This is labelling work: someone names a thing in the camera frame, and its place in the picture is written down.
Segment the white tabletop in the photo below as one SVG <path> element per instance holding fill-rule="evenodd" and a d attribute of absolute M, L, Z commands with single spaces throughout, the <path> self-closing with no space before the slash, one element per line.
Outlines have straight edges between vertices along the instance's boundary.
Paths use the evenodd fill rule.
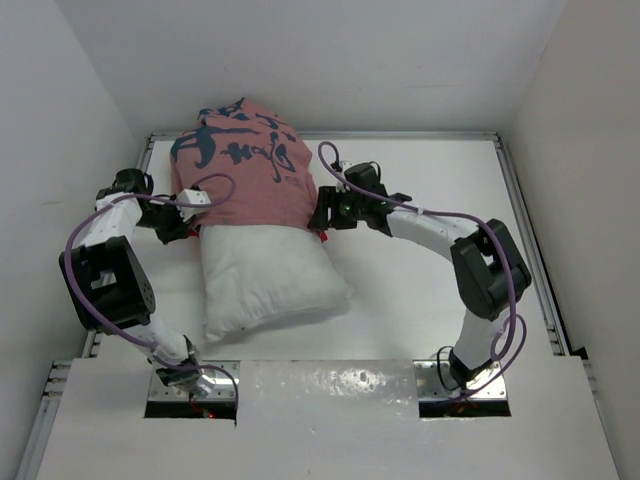
<path fill-rule="evenodd" d="M 390 192 L 500 218 L 521 245 L 491 142 L 337 143 L 346 158 L 380 163 Z M 155 144 L 149 168 L 160 189 L 169 146 Z M 330 183 L 317 161 L 312 171 Z M 552 356 L 533 288 L 519 303 L 529 339 L 506 374 L 512 417 L 421 420 L 411 360 L 453 343 L 464 311 L 444 260 L 365 227 L 330 232 L 326 248 L 358 292 L 350 309 L 220 345 L 202 335 L 196 242 L 163 247 L 141 232 L 134 246 L 166 321 L 205 357 L 242 360 L 238 427 L 144 419 L 150 367 L 107 338 L 97 359 L 73 364 L 40 480 L 617 478 L 581 362 Z M 354 384 L 362 372 L 373 390 Z"/>
<path fill-rule="evenodd" d="M 156 142 L 148 167 L 156 193 L 170 191 L 169 149 Z M 317 141 L 307 142 L 316 150 Z M 515 217 L 490 141 L 342 140 L 344 159 L 375 160 L 390 193 L 412 195 L 425 207 L 499 218 L 520 245 Z M 335 184 L 312 160 L 318 186 Z M 157 314 L 184 332 L 204 358 L 234 360 L 381 360 L 428 358 L 460 333 L 464 305 L 451 264 L 405 240 L 391 239 L 360 225 L 331 231 L 325 248 L 356 295 L 337 315 L 288 317 L 220 343 L 204 337 L 204 283 L 198 240 L 161 245 L 139 229 L 134 248 L 156 293 Z M 530 325 L 525 354 L 550 346 L 533 288 L 519 304 Z M 129 346 L 117 338 L 103 342 L 100 355 L 119 357 Z"/>

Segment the pink cloth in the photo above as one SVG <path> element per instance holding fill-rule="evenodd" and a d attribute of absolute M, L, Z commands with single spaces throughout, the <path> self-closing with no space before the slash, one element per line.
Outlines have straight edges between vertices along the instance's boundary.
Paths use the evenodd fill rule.
<path fill-rule="evenodd" d="M 229 107 L 204 109 L 200 126 L 171 148 L 174 193 L 212 173 L 236 181 L 234 195 L 211 208 L 200 225 L 285 225 L 306 229 L 317 200 L 309 173 L 311 151 L 275 113 L 242 98 Z M 229 191 L 223 178 L 200 188 L 214 200 Z"/>

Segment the metal bracket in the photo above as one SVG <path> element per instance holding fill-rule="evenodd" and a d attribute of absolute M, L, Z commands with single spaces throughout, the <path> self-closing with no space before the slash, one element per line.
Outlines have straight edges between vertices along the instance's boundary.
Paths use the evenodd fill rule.
<path fill-rule="evenodd" d="M 510 416 L 507 388 L 504 377 L 500 375 L 490 385 L 471 395 L 463 405 L 455 400 L 460 396 L 460 390 L 447 390 L 438 376 L 436 360 L 416 360 L 413 362 L 416 387 L 418 389 L 418 405 L 421 418 L 441 417 L 505 417 Z M 449 362 L 441 361 L 440 368 L 443 376 L 450 378 Z M 474 390 L 484 385 L 489 379 L 500 372 L 500 364 L 494 363 L 481 372 L 467 388 Z M 472 408 L 458 408 L 461 405 Z"/>
<path fill-rule="evenodd" d="M 236 385 L 240 384 L 240 362 L 202 360 L 200 363 L 226 370 L 233 376 Z M 204 408 L 212 412 L 215 418 L 235 418 L 235 390 L 231 379 L 215 371 L 208 371 L 202 377 L 207 380 L 209 388 L 201 389 L 200 395 L 195 399 L 194 410 L 188 392 L 176 387 L 166 387 L 160 377 L 152 372 L 145 417 L 200 418 L 202 415 L 198 414 L 197 409 Z"/>

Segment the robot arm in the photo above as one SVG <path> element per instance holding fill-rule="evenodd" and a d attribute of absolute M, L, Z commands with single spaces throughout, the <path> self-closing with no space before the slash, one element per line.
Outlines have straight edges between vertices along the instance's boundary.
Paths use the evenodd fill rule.
<path fill-rule="evenodd" d="M 337 170 L 340 165 L 332 167 Z M 389 196 L 380 183 L 379 170 L 376 172 L 371 164 L 355 165 L 344 172 L 344 177 L 349 183 L 382 197 L 402 203 L 411 200 L 401 193 Z M 364 220 L 371 229 L 410 240 L 453 264 L 458 292 L 467 311 L 460 337 L 449 354 L 450 373 L 457 385 L 465 388 L 467 382 L 492 363 L 492 344 L 498 330 L 494 321 L 509 304 L 506 276 L 486 233 L 475 226 L 470 228 L 473 224 L 469 221 L 394 207 L 350 191 L 343 184 L 321 187 L 318 198 L 309 222 L 311 230 L 351 229 Z M 531 275 L 507 227 L 498 220 L 490 220 L 488 225 L 507 257 L 518 301 L 531 284 Z"/>
<path fill-rule="evenodd" d="M 167 386 L 197 390 L 200 373 L 196 368 L 169 369 L 163 364 L 197 366 L 191 342 L 171 330 L 154 314 L 155 296 L 151 284 L 130 244 L 136 226 L 153 228 L 163 243 L 186 238 L 195 215 L 208 207 L 175 207 L 152 200 L 119 197 L 136 193 L 150 195 L 153 181 L 140 170 L 118 172 L 114 183 L 98 193 L 96 210 L 112 204 L 94 219 L 89 231 L 71 251 L 75 280 L 89 302 L 127 336 L 137 340 L 140 350 L 154 364 L 157 374 Z M 188 204 L 209 204 L 206 193 L 197 189 L 182 191 L 176 199 Z M 60 267 L 81 323 L 88 330 L 111 332 L 80 302 L 70 285 L 60 255 Z M 153 349 L 141 345 L 153 345 Z"/>

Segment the blue printed pattern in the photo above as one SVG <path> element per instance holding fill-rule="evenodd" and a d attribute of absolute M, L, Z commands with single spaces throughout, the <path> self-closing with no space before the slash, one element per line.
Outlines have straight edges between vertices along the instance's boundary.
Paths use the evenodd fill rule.
<path fill-rule="evenodd" d="M 215 118 L 219 116 L 243 122 L 250 120 L 249 116 L 242 111 L 242 104 L 244 103 L 244 100 L 244 98 L 241 98 L 228 107 L 218 108 L 215 110 L 211 108 L 204 108 L 200 110 L 198 119 L 201 126 L 195 130 L 185 132 L 182 137 L 176 140 L 171 147 L 172 158 L 177 162 L 178 153 L 181 150 L 197 148 L 200 151 L 200 162 L 196 163 L 195 166 L 197 168 L 205 168 L 213 160 L 213 157 L 216 154 L 216 135 L 225 133 L 260 135 L 260 132 L 251 128 L 220 128 L 206 124 L 207 118 Z M 292 173 L 296 172 L 296 168 L 287 154 L 287 146 L 280 140 L 280 134 L 284 135 L 290 142 L 296 142 L 297 137 L 289 132 L 283 131 L 282 127 L 289 127 L 289 125 L 279 120 L 277 115 L 275 115 L 275 117 L 270 117 L 268 115 L 256 113 L 255 119 L 260 120 L 257 122 L 260 125 L 264 125 L 265 127 L 269 127 L 273 130 L 269 135 L 271 142 L 269 147 L 263 148 L 256 145 L 240 145 L 238 142 L 230 142 L 227 144 L 227 148 L 225 150 L 220 151 L 220 154 L 230 156 L 234 165 L 239 165 L 245 160 L 251 160 L 254 156 L 260 156 L 271 163 L 273 166 L 273 175 L 271 178 L 275 183 L 280 183 L 282 182 L 281 171 L 284 170 Z M 292 177 L 287 176 L 285 178 L 287 183 L 292 184 L 292 181 L 290 180 Z"/>

